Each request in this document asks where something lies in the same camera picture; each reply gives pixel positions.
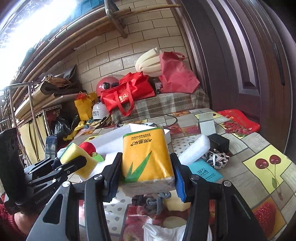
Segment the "person's hand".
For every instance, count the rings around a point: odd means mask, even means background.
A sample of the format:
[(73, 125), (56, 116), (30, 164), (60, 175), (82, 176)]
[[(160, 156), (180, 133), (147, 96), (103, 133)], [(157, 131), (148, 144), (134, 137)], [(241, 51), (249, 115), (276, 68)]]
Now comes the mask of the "person's hand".
[(14, 214), (14, 219), (15, 219), (18, 229), (22, 233), (28, 235), (29, 232), (31, 231), (34, 223), (36, 222), (38, 216), (39, 216), (38, 214), (27, 215), (27, 214), (18, 212), (16, 214)]

